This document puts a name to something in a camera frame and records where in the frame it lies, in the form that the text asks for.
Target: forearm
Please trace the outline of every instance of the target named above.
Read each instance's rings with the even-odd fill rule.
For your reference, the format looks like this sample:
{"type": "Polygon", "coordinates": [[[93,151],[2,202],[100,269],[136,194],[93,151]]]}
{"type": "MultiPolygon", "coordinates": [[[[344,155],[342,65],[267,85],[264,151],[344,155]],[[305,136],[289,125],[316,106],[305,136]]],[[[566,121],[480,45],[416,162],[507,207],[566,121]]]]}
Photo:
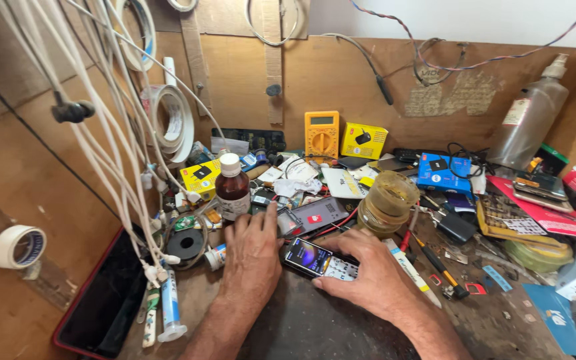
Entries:
{"type": "Polygon", "coordinates": [[[218,295],[179,360],[234,359],[259,312],[218,295]]]}
{"type": "Polygon", "coordinates": [[[420,314],[392,323],[410,339],[423,360],[472,360],[442,310],[419,309],[420,314]]]}

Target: brown glass bottle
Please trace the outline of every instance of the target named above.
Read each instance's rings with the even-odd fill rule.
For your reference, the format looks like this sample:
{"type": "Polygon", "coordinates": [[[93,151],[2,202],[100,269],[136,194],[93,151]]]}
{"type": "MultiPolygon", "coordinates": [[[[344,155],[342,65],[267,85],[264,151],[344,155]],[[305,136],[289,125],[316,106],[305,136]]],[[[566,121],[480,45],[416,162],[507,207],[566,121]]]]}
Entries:
{"type": "Polygon", "coordinates": [[[241,171],[236,154],[224,154],[219,158],[221,173],[214,181],[217,200],[221,207],[223,226],[232,224],[236,217],[250,208],[250,180],[241,171]]]}

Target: wooden workbench surface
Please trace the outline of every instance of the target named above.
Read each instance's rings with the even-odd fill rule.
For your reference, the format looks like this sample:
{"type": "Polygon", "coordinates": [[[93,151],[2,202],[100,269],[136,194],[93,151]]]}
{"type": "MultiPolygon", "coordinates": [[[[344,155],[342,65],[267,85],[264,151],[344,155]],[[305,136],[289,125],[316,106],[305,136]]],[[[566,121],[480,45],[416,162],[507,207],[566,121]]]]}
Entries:
{"type": "MultiPolygon", "coordinates": [[[[444,243],[437,236],[432,222],[423,215],[419,217],[417,232],[427,244],[444,243]]],[[[213,242],[217,234],[211,236],[213,242]]],[[[561,352],[532,302],[527,303],[531,306],[524,303],[530,299],[521,283],[530,282],[523,276],[512,281],[504,275],[513,287],[508,292],[495,283],[488,295],[447,300],[440,289],[446,283],[436,286],[428,280],[428,276],[436,274],[436,271],[417,244],[411,242],[411,246],[418,255],[416,269],[441,300],[444,311],[473,358],[571,359],[561,352]]],[[[468,282],[483,283],[485,272],[471,264],[476,258],[471,255],[468,265],[443,256],[442,261],[460,284],[465,282],[462,275],[468,276],[468,282]]],[[[484,259],[483,265],[492,265],[504,274],[501,266],[488,260],[484,259]]],[[[205,264],[178,272],[179,310],[182,323],[188,326],[188,333],[176,341],[156,343],[144,350],[141,348],[143,324],[135,323],[118,359],[176,360],[216,296],[222,273],[223,270],[211,272],[205,264]]],[[[160,333],[161,315],[158,328],[157,333],[160,333]]],[[[284,268],[275,293],[248,334],[238,358],[418,359],[419,356],[403,333],[390,323],[345,300],[329,296],[311,285],[308,279],[284,268]]]]}

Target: blue card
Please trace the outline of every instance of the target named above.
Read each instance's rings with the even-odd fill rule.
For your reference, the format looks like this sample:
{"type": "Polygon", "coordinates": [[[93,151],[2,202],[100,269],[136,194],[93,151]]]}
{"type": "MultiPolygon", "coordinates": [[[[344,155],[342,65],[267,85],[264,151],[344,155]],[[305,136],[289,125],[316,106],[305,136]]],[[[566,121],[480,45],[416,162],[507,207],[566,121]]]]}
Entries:
{"type": "Polygon", "coordinates": [[[568,299],[556,293],[554,286],[522,285],[561,351],[576,356],[576,329],[568,299]]]}

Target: nail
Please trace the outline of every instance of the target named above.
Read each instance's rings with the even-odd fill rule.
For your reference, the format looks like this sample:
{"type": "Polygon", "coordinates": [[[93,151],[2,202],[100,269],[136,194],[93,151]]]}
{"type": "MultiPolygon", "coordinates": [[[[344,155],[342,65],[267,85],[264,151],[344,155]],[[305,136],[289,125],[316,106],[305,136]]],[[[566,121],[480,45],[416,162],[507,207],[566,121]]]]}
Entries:
{"type": "Polygon", "coordinates": [[[321,289],[322,287],[321,280],[319,280],[319,278],[317,277],[312,280],[312,284],[315,285],[315,287],[317,287],[318,289],[321,289]]]}

